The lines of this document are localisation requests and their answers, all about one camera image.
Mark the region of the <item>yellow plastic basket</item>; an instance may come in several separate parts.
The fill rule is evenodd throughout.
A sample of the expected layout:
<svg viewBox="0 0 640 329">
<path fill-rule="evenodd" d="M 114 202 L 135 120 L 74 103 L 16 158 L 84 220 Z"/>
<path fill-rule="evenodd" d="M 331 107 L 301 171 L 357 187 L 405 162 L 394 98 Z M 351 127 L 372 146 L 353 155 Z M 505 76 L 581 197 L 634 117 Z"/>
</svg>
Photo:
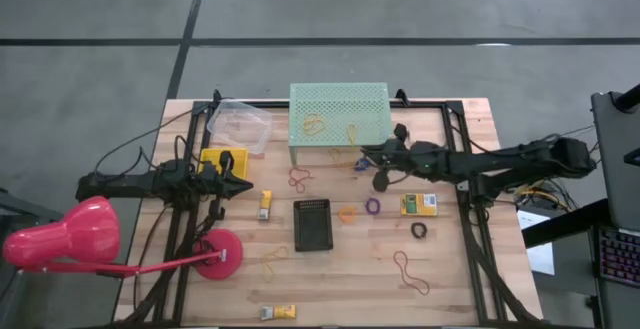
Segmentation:
<svg viewBox="0 0 640 329">
<path fill-rule="evenodd" d="M 203 171 L 203 162 L 210 162 L 215 166 L 217 173 L 220 174 L 222 167 L 219 164 L 219 160 L 221 153 L 224 151 L 229 151 L 234 159 L 232 168 L 233 175 L 246 180 L 249 152 L 246 148 L 242 147 L 214 147 L 203 149 L 200 153 L 201 163 L 198 166 L 198 172 L 201 173 Z"/>
</svg>

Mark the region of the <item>green perforated metal shelf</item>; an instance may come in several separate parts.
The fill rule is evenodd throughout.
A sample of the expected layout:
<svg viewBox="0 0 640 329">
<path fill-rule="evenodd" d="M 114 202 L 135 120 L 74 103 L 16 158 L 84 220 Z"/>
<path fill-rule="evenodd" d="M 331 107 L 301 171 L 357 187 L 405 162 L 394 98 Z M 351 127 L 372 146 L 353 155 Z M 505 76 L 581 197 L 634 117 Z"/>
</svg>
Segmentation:
<svg viewBox="0 0 640 329">
<path fill-rule="evenodd" d="M 324 117 L 326 129 L 314 136 L 302 130 L 310 113 Z M 391 135 L 388 85 L 374 83 L 292 83 L 289 97 L 288 146 L 291 164 L 297 150 L 308 147 L 351 147 L 346 126 L 358 127 L 356 146 L 378 145 Z"/>
</svg>

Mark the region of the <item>black plastic basket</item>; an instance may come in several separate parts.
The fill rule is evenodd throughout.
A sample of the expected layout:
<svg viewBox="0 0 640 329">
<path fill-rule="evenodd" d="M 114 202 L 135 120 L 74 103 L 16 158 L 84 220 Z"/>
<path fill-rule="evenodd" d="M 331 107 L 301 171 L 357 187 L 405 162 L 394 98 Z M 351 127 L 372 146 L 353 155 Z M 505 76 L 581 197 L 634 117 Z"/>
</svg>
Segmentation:
<svg viewBox="0 0 640 329">
<path fill-rule="evenodd" d="M 296 252 L 333 249 L 331 208 L 328 199 L 295 201 L 293 213 Z"/>
</svg>

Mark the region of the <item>white paper sheet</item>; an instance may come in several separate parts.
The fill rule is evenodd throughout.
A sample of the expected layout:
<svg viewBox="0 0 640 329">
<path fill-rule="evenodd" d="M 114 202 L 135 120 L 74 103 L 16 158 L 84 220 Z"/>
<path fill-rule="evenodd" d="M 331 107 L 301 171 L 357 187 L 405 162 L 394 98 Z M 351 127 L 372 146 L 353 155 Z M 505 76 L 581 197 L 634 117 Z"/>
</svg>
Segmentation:
<svg viewBox="0 0 640 329">
<path fill-rule="evenodd" d="M 517 211 L 517 217 L 522 231 L 549 220 L 548 216 L 530 213 L 523 210 Z M 533 272 L 550 276 L 555 275 L 553 245 L 551 243 L 529 248 L 527 250 L 527 255 Z"/>
</svg>

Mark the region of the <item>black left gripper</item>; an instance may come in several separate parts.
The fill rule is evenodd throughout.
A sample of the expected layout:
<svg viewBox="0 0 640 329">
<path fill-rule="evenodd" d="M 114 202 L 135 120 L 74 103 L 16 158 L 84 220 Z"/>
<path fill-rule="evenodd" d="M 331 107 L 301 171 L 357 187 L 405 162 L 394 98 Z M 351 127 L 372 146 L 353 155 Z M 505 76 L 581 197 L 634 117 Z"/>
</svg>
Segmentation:
<svg viewBox="0 0 640 329">
<path fill-rule="evenodd" d="M 213 195 L 214 200 L 209 207 L 209 216 L 214 220 L 222 220 L 225 209 L 221 205 L 223 198 L 233 197 L 252 189 L 253 184 L 245 179 L 235 177 L 233 174 L 235 160 L 230 151 L 222 151 L 218 162 L 202 156 L 200 165 L 202 170 L 198 177 L 203 181 L 204 193 Z M 230 185 L 238 186 L 228 189 Z"/>
</svg>

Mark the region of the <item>yellow crayon box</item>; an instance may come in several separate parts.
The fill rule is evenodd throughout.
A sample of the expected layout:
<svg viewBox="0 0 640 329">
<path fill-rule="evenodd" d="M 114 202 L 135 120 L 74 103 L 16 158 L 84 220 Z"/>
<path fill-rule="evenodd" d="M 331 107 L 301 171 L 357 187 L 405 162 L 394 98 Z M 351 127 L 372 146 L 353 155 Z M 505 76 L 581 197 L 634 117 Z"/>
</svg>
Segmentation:
<svg viewBox="0 0 640 329">
<path fill-rule="evenodd" d="M 403 216 L 436 217 L 438 201 L 435 194 L 408 193 L 401 198 Z"/>
</svg>

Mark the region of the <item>red desk lamp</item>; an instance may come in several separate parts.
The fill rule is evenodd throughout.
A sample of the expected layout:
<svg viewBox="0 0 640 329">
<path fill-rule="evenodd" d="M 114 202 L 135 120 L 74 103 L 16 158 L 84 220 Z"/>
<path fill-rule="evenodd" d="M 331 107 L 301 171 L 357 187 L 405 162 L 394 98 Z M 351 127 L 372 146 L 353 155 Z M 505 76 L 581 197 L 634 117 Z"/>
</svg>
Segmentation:
<svg viewBox="0 0 640 329">
<path fill-rule="evenodd" d="M 93 273 L 128 278 L 193 265 L 210 280 L 224 280 L 241 266 L 243 246 L 231 231 L 217 229 L 194 245 L 185 258 L 149 266 L 115 264 L 120 249 L 119 218 L 108 199 L 80 202 L 59 222 L 19 230 L 8 236 L 2 257 L 30 272 Z"/>
</svg>

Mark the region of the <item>clear plastic container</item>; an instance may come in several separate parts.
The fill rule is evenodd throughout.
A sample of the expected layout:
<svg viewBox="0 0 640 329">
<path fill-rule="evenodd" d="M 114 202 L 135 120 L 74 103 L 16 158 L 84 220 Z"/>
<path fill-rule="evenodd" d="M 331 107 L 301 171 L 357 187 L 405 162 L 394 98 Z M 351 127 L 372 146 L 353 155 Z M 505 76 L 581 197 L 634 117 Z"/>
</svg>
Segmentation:
<svg viewBox="0 0 640 329">
<path fill-rule="evenodd" d="M 223 99 L 206 124 L 216 144 L 263 154 L 273 129 L 270 112 L 234 99 Z"/>
</svg>

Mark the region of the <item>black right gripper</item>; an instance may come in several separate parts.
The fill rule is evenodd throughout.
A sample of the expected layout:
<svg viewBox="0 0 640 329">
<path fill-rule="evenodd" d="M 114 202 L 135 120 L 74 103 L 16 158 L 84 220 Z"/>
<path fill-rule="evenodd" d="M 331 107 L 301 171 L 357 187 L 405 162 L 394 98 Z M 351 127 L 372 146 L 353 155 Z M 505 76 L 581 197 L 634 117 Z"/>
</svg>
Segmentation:
<svg viewBox="0 0 640 329">
<path fill-rule="evenodd" d="M 378 169 L 373 179 L 373 187 L 377 192 L 385 192 L 392 183 L 388 173 L 391 170 L 405 173 L 405 178 L 412 174 L 414 165 L 410 163 L 411 153 L 405 142 L 409 131 L 404 124 L 397 124 L 393 131 L 394 138 L 386 140 L 380 145 L 365 145 L 361 147 L 371 166 Z"/>
</svg>

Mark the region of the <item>black pole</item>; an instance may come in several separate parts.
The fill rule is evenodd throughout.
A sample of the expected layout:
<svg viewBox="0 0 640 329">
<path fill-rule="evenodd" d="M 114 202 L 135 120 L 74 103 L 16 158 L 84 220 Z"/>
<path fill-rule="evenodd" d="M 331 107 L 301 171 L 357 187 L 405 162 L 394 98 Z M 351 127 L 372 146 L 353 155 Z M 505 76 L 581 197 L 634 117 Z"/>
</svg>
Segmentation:
<svg viewBox="0 0 640 329">
<path fill-rule="evenodd" d="M 624 93 L 609 93 L 614 107 L 624 113 L 633 113 L 640 106 L 640 83 Z"/>
</svg>

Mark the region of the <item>grey cart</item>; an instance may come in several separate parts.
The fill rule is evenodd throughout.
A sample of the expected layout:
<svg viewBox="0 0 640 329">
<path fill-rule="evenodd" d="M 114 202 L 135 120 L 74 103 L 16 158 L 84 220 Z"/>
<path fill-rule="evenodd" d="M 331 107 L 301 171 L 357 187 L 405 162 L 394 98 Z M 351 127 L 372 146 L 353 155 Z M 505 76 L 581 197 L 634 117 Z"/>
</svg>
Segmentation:
<svg viewBox="0 0 640 329">
<path fill-rule="evenodd" d="M 10 329 L 25 292 L 20 270 L 2 257 L 10 234 L 40 224 L 58 221 L 63 215 L 53 209 L 19 199 L 0 187 L 0 329 Z"/>
</svg>

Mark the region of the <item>long red rubber band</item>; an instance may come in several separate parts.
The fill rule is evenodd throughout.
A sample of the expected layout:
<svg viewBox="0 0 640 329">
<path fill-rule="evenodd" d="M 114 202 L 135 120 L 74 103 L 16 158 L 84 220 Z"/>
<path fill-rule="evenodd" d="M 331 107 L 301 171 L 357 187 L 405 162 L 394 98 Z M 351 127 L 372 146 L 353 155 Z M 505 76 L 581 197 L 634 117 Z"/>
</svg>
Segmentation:
<svg viewBox="0 0 640 329">
<path fill-rule="evenodd" d="M 401 280 L 406 286 L 414 289 L 422 296 L 426 296 L 430 293 L 431 287 L 426 280 L 409 274 L 409 258 L 404 251 L 396 251 L 393 254 L 393 261 L 399 268 Z"/>
</svg>

